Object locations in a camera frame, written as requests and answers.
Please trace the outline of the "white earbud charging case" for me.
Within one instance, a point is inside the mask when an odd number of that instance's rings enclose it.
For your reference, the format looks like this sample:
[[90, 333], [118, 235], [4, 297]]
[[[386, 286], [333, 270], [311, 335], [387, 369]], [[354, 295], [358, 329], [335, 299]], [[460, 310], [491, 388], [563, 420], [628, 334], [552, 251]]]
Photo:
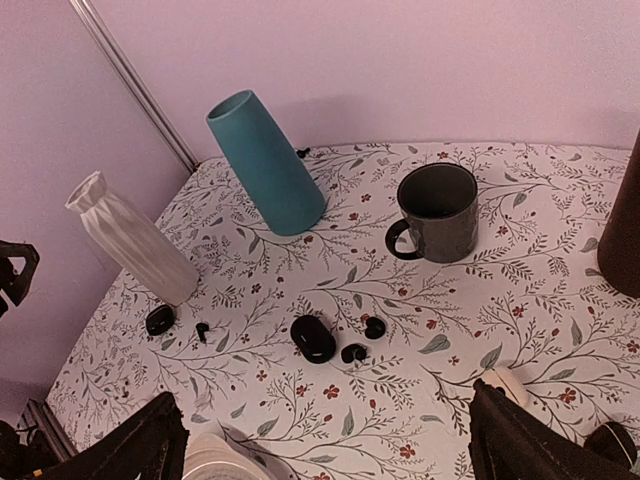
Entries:
[[515, 374], [504, 366], [495, 366], [487, 369], [481, 379], [485, 384], [502, 392], [507, 398], [522, 408], [529, 404], [530, 396], [524, 385]]

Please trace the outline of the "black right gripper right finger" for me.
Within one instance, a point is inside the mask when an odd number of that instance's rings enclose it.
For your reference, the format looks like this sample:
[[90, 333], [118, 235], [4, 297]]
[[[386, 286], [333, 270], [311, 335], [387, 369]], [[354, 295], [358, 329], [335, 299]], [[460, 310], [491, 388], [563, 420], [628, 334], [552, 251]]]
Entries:
[[561, 436], [482, 380], [473, 384], [469, 453], [477, 479], [637, 479]]

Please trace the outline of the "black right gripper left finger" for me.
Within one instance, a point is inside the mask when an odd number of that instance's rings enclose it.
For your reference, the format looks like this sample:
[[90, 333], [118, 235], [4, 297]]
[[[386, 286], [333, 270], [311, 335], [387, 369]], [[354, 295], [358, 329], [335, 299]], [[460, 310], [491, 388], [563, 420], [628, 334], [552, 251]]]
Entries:
[[163, 392], [90, 448], [44, 471], [44, 479], [180, 479], [189, 431]]

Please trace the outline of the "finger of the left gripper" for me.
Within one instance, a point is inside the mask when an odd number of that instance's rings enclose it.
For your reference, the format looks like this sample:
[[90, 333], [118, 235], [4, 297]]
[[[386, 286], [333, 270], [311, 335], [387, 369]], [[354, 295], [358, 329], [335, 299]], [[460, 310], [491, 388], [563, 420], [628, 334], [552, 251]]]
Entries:
[[1, 294], [14, 307], [28, 295], [38, 264], [39, 254], [33, 245], [1, 241]]

